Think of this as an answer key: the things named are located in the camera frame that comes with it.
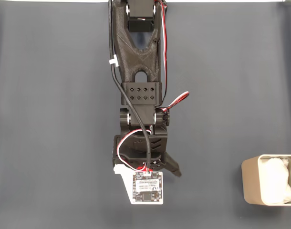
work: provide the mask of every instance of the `microchip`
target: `microchip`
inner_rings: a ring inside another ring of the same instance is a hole
[[[163,201],[162,172],[135,172],[133,174],[133,202]]]

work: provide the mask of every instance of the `red wire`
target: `red wire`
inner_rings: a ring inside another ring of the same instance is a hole
[[[165,18],[165,5],[164,3],[161,1],[161,0],[155,0],[157,2],[160,3],[160,7],[161,7],[161,11],[162,11],[162,17],[163,17],[163,33],[164,33],[164,65],[165,65],[165,82],[166,82],[166,88],[167,88],[167,64],[166,64],[166,61],[167,61],[167,58],[166,58],[166,51],[167,51],[167,41],[166,41],[166,18]]]

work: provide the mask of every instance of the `white zip tie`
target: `white zip tie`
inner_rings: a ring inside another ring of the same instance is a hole
[[[114,58],[109,60],[109,64],[113,64],[113,63],[115,64],[116,67],[119,67],[117,55],[114,55]]]

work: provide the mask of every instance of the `table surface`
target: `table surface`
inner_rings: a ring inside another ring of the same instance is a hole
[[[291,3],[171,3],[164,204],[112,168],[120,93],[106,3],[0,2],[0,229],[291,229],[249,205],[241,163],[291,154]]]

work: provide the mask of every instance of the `robotic arm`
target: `robotic arm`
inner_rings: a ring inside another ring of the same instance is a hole
[[[189,92],[181,94],[168,107],[161,106],[166,95],[165,90],[162,99],[161,28],[167,83],[166,8],[167,4],[162,0],[109,0],[110,64],[113,79],[122,94],[121,103],[127,106],[120,109],[121,133],[114,137],[113,166],[115,173],[120,173],[124,182],[136,172],[144,174],[147,179],[156,175],[158,178],[155,171],[163,168],[175,176],[181,176],[178,163],[166,152],[167,126],[170,123],[169,109],[185,99]],[[148,46],[143,50],[136,48],[131,32],[152,32]],[[116,78],[115,66],[119,67],[121,84]],[[135,82],[138,72],[146,73],[146,83]],[[141,202],[148,203],[147,199],[144,197]]]

